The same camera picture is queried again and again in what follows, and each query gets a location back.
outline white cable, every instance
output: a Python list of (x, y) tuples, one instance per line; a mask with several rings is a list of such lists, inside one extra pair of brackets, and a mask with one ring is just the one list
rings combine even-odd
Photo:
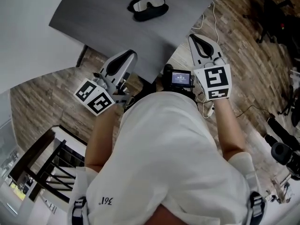
[(219, 35), (218, 35), (218, 32), (217, 32), (217, 28), (216, 28), (216, 24), (217, 24), (217, 18), (215, 16), (215, 2), (212, 1), (213, 5), (214, 5), (214, 8), (212, 9), (212, 13), (214, 14), (214, 17), (215, 17), (215, 31), (216, 31), (216, 34), (217, 34), (217, 43), (219, 41)]
[(192, 27), (193, 29), (201, 29), (202, 28), (202, 26), (203, 26), (203, 21), (204, 21), (204, 14), (202, 14), (202, 22), (201, 22), (201, 27), (200, 28), (194, 28), (194, 27)]
[(205, 119), (207, 119), (207, 118), (209, 118), (209, 116), (207, 116), (207, 117), (204, 116), (204, 103), (205, 103), (205, 101), (206, 101), (206, 98), (205, 98), (205, 100), (204, 100), (203, 103), (202, 103), (202, 116), (203, 116)]

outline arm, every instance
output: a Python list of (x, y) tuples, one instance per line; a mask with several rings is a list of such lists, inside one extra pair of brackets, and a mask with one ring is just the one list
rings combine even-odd
[(113, 150), (113, 126), (117, 105), (113, 105), (96, 117), (94, 129), (85, 151), (84, 165), (100, 172)]
[(214, 100), (217, 119), (217, 132), (225, 160), (246, 150), (246, 141), (238, 124), (229, 100), (226, 98)]

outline wooden floor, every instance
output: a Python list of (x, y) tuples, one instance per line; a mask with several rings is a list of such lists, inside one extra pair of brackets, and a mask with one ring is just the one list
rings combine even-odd
[[(292, 62), (283, 45), (271, 44), (268, 39), (262, 44), (257, 44), (255, 40), (262, 29), (255, 22), (242, 17), (243, 14), (250, 13), (253, 2), (262, 5), (262, 1), (215, 0), (214, 2), (219, 44), (231, 65), (233, 86), (230, 101), (235, 113), (238, 116), (250, 105), (256, 105), (277, 114), (277, 111), (286, 105), (281, 93), (288, 91)], [(292, 2), (295, 4), (294, 14), (300, 15), (300, 1), (292, 0)], [(204, 12), (202, 29), (192, 29), (190, 33), (202, 34), (216, 40), (212, 11), (213, 5)], [(195, 27), (201, 25), (201, 19)], [(81, 67), (44, 75), (11, 89), (15, 133), (18, 144), (24, 150), (27, 150), (48, 128), (57, 124), (88, 141), (95, 117), (77, 102), (73, 93), (84, 78), (91, 78), (92, 72), (100, 70), (106, 59), (96, 51), (88, 50)], [(175, 68), (188, 70), (193, 68), (187, 38), (169, 63)], [(127, 85), (133, 94), (141, 89), (141, 83), (136, 75), (130, 77)], [(199, 87), (195, 89), (195, 93), (200, 93)], [(122, 109), (119, 109), (120, 118), (122, 113)], [(251, 107), (238, 118), (264, 191), (272, 189), (271, 178), (276, 177), (280, 182), (288, 175), (286, 168), (277, 164), (271, 157), (270, 147), (262, 137), (268, 132), (279, 139), (266, 123), (267, 117), (267, 112)], [(120, 118), (115, 125), (114, 139)], [(299, 136), (291, 125), (290, 117), (277, 116), (277, 120), (291, 134)], [(207, 123), (218, 144), (215, 116), (207, 119)]]

